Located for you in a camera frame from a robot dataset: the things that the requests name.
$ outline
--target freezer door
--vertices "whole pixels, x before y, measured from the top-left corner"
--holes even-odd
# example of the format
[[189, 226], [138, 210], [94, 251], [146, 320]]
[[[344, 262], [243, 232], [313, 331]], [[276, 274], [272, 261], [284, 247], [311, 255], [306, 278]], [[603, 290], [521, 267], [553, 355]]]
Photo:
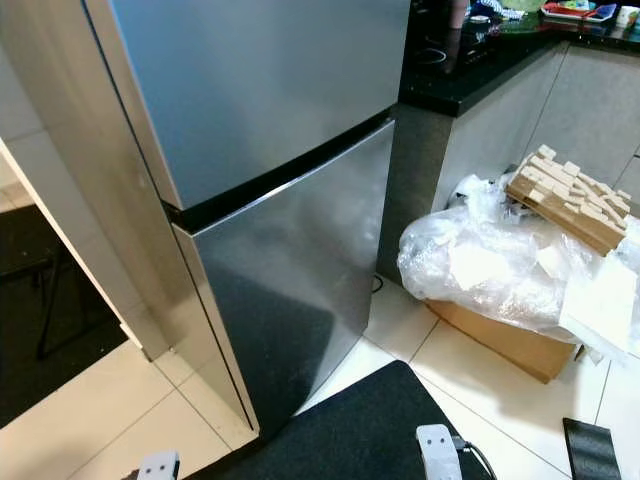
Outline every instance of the freezer door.
[[87, 4], [160, 196], [181, 210], [397, 99], [409, 0]]
[[214, 331], [230, 342], [227, 360], [262, 435], [302, 405], [367, 325], [392, 134], [390, 122], [194, 235], [174, 227], [205, 308], [217, 304]]

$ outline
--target kitchen counter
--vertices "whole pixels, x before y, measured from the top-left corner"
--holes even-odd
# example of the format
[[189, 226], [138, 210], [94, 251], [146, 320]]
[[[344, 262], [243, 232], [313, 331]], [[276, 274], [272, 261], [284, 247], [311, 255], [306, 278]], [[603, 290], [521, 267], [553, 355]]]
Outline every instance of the kitchen counter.
[[[529, 14], [520, 22], [466, 23], [462, 30], [435, 33], [427, 41], [419, 26], [410, 35], [400, 102], [452, 117], [464, 114], [561, 41], [640, 54], [640, 33], [618, 29], [614, 20], [560, 23]], [[447, 58], [437, 58], [435, 49]]]

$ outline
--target refrigerator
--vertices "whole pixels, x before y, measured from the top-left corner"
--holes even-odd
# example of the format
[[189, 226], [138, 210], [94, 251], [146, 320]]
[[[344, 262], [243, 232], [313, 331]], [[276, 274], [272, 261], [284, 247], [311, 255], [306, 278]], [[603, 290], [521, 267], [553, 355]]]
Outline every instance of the refrigerator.
[[409, 1], [66, 3], [268, 436], [367, 325]]

